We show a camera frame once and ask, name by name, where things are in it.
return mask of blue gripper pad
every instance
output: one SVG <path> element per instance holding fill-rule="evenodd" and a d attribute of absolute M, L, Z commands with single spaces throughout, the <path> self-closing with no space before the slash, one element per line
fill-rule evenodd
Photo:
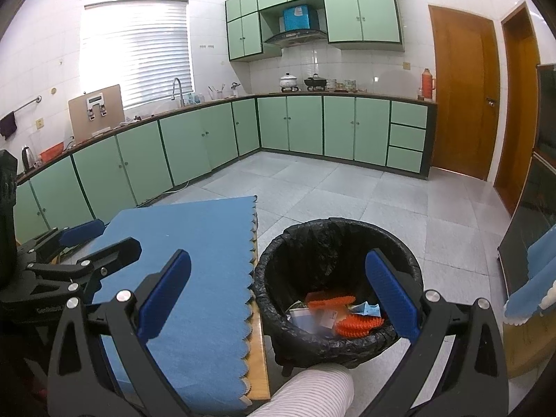
<path fill-rule="evenodd" d="M 65 229 L 60 236 L 60 246 L 72 247 L 101 236 L 105 226 L 101 220 L 93 220 L 78 226 Z"/>
<path fill-rule="evenodd" d="M 158 337 L 190 276 L 191 259 L 186 251 L 180 250 L 139 309 L 137 337 L 143 343 Z"/>
<path fill-rule="evenodd" d="M 394 267 L 388 263 L 381 252 L 369 251 L 365 259 L 367 279 L 396 332 L 413 344 L 420 332 L 419 311 L 391 271 Z"/>

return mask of faucet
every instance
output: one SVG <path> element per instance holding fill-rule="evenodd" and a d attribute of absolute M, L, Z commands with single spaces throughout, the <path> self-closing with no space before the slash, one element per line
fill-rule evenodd
<path fill-rule="evenodd" d="M 174 93 L 176 92 L 176 80 L 177 80 L 178 86 L 180 87 L 180 108 L 183 108 L 185 106 L 185 102 L 183 101 L 183 91 L 181 89 L 181 82 L 180 82 L 180 79 L 178 77 L 174 78 L 174 81 L 173 81 L 172 100 L 176 100 L 176 97 L 174 97 Z"/>

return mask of window blind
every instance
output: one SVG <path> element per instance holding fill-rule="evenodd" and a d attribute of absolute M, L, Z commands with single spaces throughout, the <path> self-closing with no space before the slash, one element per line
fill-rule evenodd
<path fill-rule="evenodd" d="M 171 96 L 175 77 L 184 93 L 194 90 L 186 1 L 93 5 L 85 8 L 81 26 L 83 90 L 119 84 L 124 108 Z"/>

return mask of wall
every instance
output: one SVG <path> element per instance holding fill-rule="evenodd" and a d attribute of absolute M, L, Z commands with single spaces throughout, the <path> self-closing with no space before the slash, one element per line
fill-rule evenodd
<path fill-rule="evenodd" d="M 81 16 L 84 5 L 101 1 L 108 0 L 26 0 L 19 9 L 0 40 L 0 115 L 38 94 L 43 101 L 16 113 L 18 130 L 8 141 L 0 137 L 0 149 L 21 158 L 25 144 L 40 153 L 72 134 L 67 102 L 84 91 L 79 75 Z M 224 1 L 189 0 L 194 83 L 204 94 L 209 85 L 229 87 L 234 81 L 250 91 L 248 65 L 228 61 Z M 200 47 L 207 45 L 214 48 Z M 151 114 L 170 105 L 175 102 L 156 102 L 127 113 Z M 40 130 L 34 123 L 38 118 L 44 118 Z"/>
<path fill-rule="evenodd" d="M 508 77 L 504 37 L 500 21 L 523 0 L 398 0 L 402 19 L 405 52 L 381 50 L 339 50 L 326 41 L 283 50 L 281 58 L 250 63 L 252 90 L 255 93 L 278 91 L 280 76 L 286 72 L 299 78 L 299 83 L 315 72 L 338 81 L 355 79 L 358 87 L 394 96 L 415 97 L 420 75 L 425 68 L 435 74 L 432 25 L 428 5 L 460 9 L 494 20 L 500 56 L 500 115 L 497 142 L 488 180 L 494 182 L 506 122 Z M 526 0 L 532 16 L 542 63 L 556 62 L 556 41 L 530 0 Z M 411 70 L 402 69 L 411 63 Z"/>

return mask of trash can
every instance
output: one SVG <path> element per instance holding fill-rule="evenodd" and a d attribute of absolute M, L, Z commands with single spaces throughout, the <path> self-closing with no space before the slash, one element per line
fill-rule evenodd
<path fill-rule="evenodd" d="M 380 304 L 365 274 L 365 256 L 374 248 L 380 248 L 397 270 L 409 273 L 423 289 L 421 269 L 408 247 L 391 233 L 361 221 L 329 218 L 296 224 L 261 254 L 253 289 L 264 333 L 272 339 L 276 363 L 284 367 L 285 376 L 293 367 L 322 362 L 355 368 L 398 340 L 383 308 L 384 324 L 362 338 L 310 334 L 286 318 L 294 302 L 326 289 L 344 289 L 357 303 Z"/>

